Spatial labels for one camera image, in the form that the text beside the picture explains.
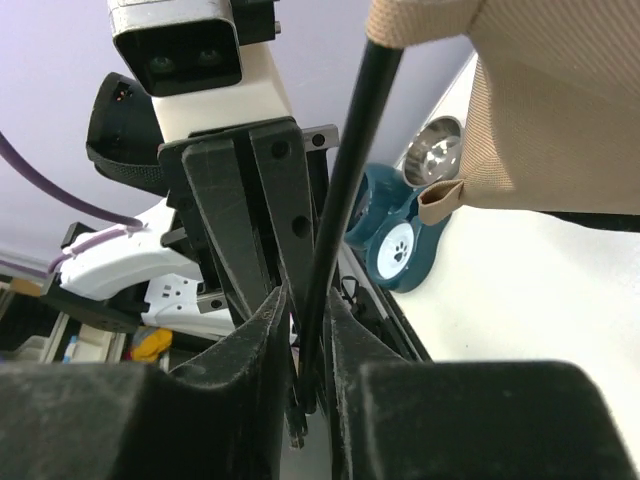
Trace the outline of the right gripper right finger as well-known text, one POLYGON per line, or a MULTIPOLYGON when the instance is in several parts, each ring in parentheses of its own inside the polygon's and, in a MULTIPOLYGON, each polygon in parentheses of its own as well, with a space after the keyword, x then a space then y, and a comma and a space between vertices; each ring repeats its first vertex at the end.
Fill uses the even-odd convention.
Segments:
POLYGON ((596 386, 557 361, 416 362, 327 301, 345 479, 633 479, 596 386))

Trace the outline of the beige pet tent fabric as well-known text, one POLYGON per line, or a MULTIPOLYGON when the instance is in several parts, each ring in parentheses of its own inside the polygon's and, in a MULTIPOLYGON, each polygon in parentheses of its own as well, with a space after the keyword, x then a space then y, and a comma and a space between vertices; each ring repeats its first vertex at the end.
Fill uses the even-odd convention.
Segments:
POLYGON ((637 2, 376 1, 367 35, 464 35, 477 53, 459 174, 422 192, 424 223, 463 206, 638 214, 637 2))

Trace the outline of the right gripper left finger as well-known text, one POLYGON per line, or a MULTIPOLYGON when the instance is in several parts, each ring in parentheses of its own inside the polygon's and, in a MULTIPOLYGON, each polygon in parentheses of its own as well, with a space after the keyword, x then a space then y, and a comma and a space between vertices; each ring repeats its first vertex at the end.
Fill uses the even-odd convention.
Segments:
POLYGON ((275 479, 289 348, 274 289, 171 371, 135 362, 1 368, 5 479, 275 479))

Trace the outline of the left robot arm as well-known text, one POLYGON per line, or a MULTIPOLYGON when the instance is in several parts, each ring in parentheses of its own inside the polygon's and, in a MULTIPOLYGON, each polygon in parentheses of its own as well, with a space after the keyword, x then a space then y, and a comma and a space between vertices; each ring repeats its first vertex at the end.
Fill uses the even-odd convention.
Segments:
POLYGON ((133 225, 72 226, 45 300, 107 331, 148 325, 220 338, 283 287, 300 326, 326 190, 311 162, 336 143, 332 125, 297 125, 274 72, 163 99, 107 75, 88 154, 159 201, 133 225))

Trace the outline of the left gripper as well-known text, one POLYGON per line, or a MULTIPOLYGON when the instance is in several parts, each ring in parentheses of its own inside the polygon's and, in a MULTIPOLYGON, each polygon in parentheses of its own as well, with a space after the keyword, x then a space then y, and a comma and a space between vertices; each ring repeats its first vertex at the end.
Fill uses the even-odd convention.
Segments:
POLYGON ((201 311, 216 307, 219 293, 233 318, 247 320, 283 287, 294 318, 303 318, 326 152, 338 143, 334 125, 302 129, 284 117, 160 146, 167 204, 182 224, 164 240, 198 264, 201 311))

